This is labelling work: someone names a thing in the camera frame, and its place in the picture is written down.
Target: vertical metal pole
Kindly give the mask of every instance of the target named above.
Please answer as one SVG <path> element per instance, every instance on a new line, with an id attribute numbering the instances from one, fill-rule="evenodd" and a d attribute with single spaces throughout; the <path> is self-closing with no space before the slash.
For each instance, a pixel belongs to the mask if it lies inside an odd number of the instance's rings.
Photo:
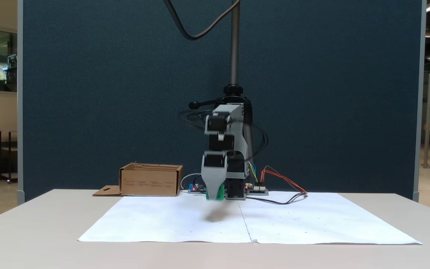
<path id="1" fill-rule="evenodd" d="M 239 31 L 240 31 L 240 5 L 232 10 L 232 37 L 230 43 L 230 84 L 239 84 Z"/>
<path id="2" fill-rule="evenodd" d="M 9 155 L 9 157 L 7 157 L 7 183 L 11 183 L 11 132 L 8 133 L 8 138 L 9 138 L 9 146 L 7 148 L 7 154 Z"/>
<path id="3" fill-rule="evenodd" d="M 429 85 L 427 87 L 427 105 L 426 105 L 426 135 L 424 136 L 424 168 L 428 168 L 427 159 L 429 157 L 429 133 L 430 133 L 430 74 Z"/>
<path id="4" fill-rule="evenodd" d="M 0 177 L 1 177 L 1 147 L 2 147 L 1 131 L 0 131 Z"/>

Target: black cable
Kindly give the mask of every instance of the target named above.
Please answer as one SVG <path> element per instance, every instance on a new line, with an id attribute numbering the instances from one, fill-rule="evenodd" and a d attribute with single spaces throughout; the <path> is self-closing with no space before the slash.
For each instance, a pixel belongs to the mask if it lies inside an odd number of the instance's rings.
<path id="1" fill-rule="evenodd" d="M 184 26 L 182 25 L 182 22 L 179 19 L 179 15 L 177 15 L 177 12 L 175 11 L 174 6 L 172 5 L 172 2 L 170 0 L 163 0 L 165 5 L 167 6 L 167 9 L 169 9 L 170 14 L 172 15 L 172 18 L 174 19 L 175 25 L 177 25 L 177 28 L 179 29 L 179 31 L 181 32 L 181 34 L 188 40 L 197 40 L 199 38 L 204 37 L 206 34 L 208 34 L 208 32 L 211 31 L 211 29 L 213 27 L 215 27 L 215 25 L 218 24 L 218 22 L 220 22 L 220 20 L 222 20 L 225 16 L 227 16 L 227 14 L 229 14 L 237 5 L 240 4 L 240 0 L 237 0 L 235 3 L 233 3 L 233 5 L 225 12 L 222 13 L 222 15 L 220 15 L 220 17 L 218 17 L 213 23 L 212 25 L 208 26 L 207 29 L 205 29 L 203 32 L 201 32 L 200 34 L 197 35 L 189 35 L 187 33 L 187 31 L 184 29 Z"/>
<path id="2" fill-rule="evenodd" d="M 185 173 L 185 174 L 184 174 L 184 176 L 182 176 L 182 180 L 183 180 L 186 176 L 191 176 L 194 172 L 200 172 L 200 169 L 198 169 L 198 170 L 192 170 L 192 171 L 190 171 L 190 172 L 188 172 L 188 173 Z"/>
<path id="3" fill-rule="evenodd" d="M 201 194 L 205 194 L 205 191 L 200 191 L 198 188 L 197 188 L 197 186 L 195 185 L 195 180 L 196 179 L 198 179 L 198 177 L 200 177 L 201 175 L 198 175 L 198 176 L 196 176 L 196 177 L 194 177 L 193 178 L 193 182 L 192 182 L 192 184 L 193 184 L 193 187 L 196 189 L 196 191 L 198 191 L 199 193 L 201 193 Z"/>
<path id="4" fill-rule="evenodd" d="M 208 109 L 204 111 L 193 111 L 193 110 L 186 110 L 179 112 L 178 116 L 181 121 L 183 121 L 188 126 L 191 126 L 193 128 L 199 129 L 199 130 L 205 130 L 205 121 L 203 114 L 207 112 L 211 112 L 213 109 Z"/>
<path id="5" fill-rule="evenodd" d="M 288 201 L 286 202 L 279 202 L 279 201 L 273 201 L 273 200 L 268 200 L 268 199 L 263 199 L 263 198 L 256 198 L 256 197 L 247 197 L 247 199 L 252 199 L 252 200 L 257 200 L 257 201 L 262 201 L 262 202 L 268 202 L 268 203 L 273 203 L 273 204 L 280 204 L 280 205 L 286 205 L 286 204 L 291 204 L 297 201 L 301 201 L 304 200 L 308 197 L 308 194 L 306 192 L 300 192 L 298 194 L 295 194 L 292 198 L 290 198 Z"/>

